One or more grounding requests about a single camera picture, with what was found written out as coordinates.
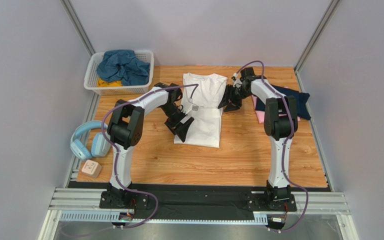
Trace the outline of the white t-shirt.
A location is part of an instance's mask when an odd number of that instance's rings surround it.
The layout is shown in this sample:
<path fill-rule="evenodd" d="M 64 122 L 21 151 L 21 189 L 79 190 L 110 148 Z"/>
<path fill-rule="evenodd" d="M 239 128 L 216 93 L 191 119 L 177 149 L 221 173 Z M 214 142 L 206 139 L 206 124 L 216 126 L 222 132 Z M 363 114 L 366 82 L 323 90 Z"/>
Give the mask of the white t-shirt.
<path fill-rule="evenodd" d="M 228 78 L 216 73 L 199 75 L 184 73 L 183 85 L 197 84 L 197 88 L 186 87 L 183 90 L 181 105 L 189 100 L 199 106 L 199 110 L 188 114 L 193 117 L 186 141 L 175 136 L 175 144 L 186 144 L 210 148 L 219 148 L 221 140 L 221 126 L 223 109 L 218 105 L 224 95 Z"/>

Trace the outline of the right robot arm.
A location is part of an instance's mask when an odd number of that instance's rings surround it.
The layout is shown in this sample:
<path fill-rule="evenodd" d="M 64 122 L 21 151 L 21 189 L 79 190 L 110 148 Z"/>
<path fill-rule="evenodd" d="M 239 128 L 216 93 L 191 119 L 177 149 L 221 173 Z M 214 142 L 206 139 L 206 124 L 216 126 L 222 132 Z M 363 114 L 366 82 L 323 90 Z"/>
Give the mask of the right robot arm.
<path fill-rule="evenodd" d="M 282 209 L 292 199 L 289 178 L 289 157 L 292 138 L 298 129 L 297 101 L 276 90 L 263 75 L 256 75 L 252 67 L 234 73 L 234 84 L 227 85 L 219 108 L 225 113 L 239 110 L 242 101 L 258 97 L 265 105 L 264 131 L 271 145 L 271 165 L 266 190 L 255 204 L 269 210 Z"/>

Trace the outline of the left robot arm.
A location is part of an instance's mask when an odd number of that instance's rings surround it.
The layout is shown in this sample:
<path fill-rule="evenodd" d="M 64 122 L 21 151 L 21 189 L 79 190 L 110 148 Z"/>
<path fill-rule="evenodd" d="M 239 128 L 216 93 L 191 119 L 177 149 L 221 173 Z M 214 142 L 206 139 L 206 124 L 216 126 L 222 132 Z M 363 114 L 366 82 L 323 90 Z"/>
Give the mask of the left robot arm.
<path fill-rule="evenodd" d="M 113 147 L 112 176 L 107 190 L 102 192 L 101 209 L 126 209 L 134 206 L 134 198 L 148 197 L 149 193 L 129 188 L 132 183 L 132 162 L 136 145 L 142 138 L 145 116 L 160 108 L 167 117 L 165 125 L 170 132 L 185 142 L 194 118 L 176 102 L 183 97 L 183 86 L 157 83 L 149 92 L 125 101 L 118 100 L 104 118 L 109 118 L 104 135 Z"/>

